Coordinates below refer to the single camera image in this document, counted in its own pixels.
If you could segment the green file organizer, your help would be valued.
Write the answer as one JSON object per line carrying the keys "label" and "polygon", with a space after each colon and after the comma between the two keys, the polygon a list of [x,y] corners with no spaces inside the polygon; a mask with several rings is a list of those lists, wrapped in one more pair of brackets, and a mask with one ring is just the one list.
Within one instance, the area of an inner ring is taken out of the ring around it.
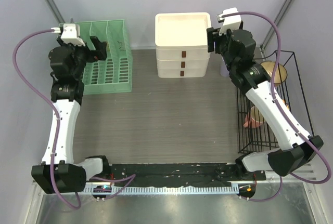
{"label": "green file organizer", "polygon": [[89,49],[94,48],[91,36],[107,44],[106,60],[87,63],[81,75],[84,95],[131,92],[133,56],[125,21],[86,21],[77,25],[80,26],[80,38]]}

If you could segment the white drawer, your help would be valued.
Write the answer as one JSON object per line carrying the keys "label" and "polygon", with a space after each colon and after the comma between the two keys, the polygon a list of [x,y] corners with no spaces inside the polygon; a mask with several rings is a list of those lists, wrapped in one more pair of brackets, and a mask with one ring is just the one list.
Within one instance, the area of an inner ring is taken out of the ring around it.
{"label": "white drawer", "polygon": [[157,59],[157,68],[159,70],[176,69],[206,69],[209,63],[207,59],[179,59],[179,60],[160,60]]}
{"label": "white drawer", "polygon": [[158,76],[160,78],[194,78],[204,77],[206,69],[160,69]]}
{"label": "white drawer", "polygon": [[210,58],[207,48],[156,48],[158,60],[204,60]]}

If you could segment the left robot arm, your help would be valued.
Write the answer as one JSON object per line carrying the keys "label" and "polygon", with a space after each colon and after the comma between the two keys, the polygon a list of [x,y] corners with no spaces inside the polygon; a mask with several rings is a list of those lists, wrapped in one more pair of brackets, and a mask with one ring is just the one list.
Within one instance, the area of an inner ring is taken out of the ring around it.
{"label": "left robot arm", "polygon": [[89,156],[83,162],[73,161],[73,137],[84,84],[82,76],[88,63],[105,61],[107,43],[90,36],[94,49],[86,43],[75,45],[57,38],[59,46],[49,54],[53,84],[50,92],[53,119],[47,149],[41,165],[34,165],[31,175],[47,194],[81,192],[85,184],[95,177],[104,182],[110,178],[111,169],[104,155]]}

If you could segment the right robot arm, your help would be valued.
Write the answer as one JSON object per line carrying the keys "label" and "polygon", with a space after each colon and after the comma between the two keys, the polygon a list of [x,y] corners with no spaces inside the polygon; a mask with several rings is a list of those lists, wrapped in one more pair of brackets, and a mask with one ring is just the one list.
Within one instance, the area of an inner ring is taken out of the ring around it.
{"label": "right robot arm", "polygon": [[243,156],[235,166],[236,176],[246,180],[254,171],[272,169],[284,177],[310,162],[324,142],[298,123],[270,84],[269,74],[253,60],[256,43],[251,32],[228,29],[219,34],[218,29],[208,28],[207,41],[208,52],[223,57],[232,83],[258,108],[278,142],[275,150]]}

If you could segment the white drawer cabinet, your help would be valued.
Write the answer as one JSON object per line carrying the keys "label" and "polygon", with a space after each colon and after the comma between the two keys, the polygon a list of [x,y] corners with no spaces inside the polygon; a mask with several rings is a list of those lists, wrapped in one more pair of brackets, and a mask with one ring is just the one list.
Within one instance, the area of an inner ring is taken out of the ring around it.
{"label": "white drawer cabinet", "polygon": [[155,16],[156,48],[207,48],[207,12],[164,13]]}

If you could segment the purple cup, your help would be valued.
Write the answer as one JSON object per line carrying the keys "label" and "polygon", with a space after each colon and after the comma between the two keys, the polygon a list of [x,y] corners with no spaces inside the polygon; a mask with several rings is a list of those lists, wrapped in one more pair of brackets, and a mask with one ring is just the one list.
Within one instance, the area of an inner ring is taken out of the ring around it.
{"label": "purple cup", "polygon": [[223,77],[229,77],[229,71],[228,71],[227,66],[223,59],[221,61],[221,65],[220,65],[220,75]]}

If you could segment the wooden bowl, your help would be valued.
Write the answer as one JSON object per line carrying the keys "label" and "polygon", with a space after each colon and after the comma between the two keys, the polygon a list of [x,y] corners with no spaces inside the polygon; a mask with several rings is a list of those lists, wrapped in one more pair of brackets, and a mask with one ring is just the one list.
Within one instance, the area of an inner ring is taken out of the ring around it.
{"label": "wooden bowl", "polygon": [[[275,67],[275,61],[263,61],[260,63],[260,65],[265,69],[269,76],[272,76],[273,69]],[[283,83],[287,79],[287,76],[288,73],[286,68],[279,63],[274,75],[274,85],[278,86]]]}

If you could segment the pink cup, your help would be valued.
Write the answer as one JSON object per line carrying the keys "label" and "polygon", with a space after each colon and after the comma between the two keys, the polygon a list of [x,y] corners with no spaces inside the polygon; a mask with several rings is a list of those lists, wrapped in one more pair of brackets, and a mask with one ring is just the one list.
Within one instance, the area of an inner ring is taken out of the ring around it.
{"label": "pink cup", "polygon": [[259,128],[265,123],[265,119],[262,113],[256,106],[251,107],[248,114],[245,117],[243,127],[244,128]]}

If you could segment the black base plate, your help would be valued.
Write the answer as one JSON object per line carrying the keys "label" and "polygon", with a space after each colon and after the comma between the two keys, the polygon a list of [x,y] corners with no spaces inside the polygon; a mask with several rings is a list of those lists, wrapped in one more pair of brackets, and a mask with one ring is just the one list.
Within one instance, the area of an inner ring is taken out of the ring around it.
{"label": "black base plate", "polygon": [[263,171],[243,173],[229,163],[110,164],[107,174],[96,177],[119,180],[135,175],[130,187],[226,187],[234,181],[265,181]]}

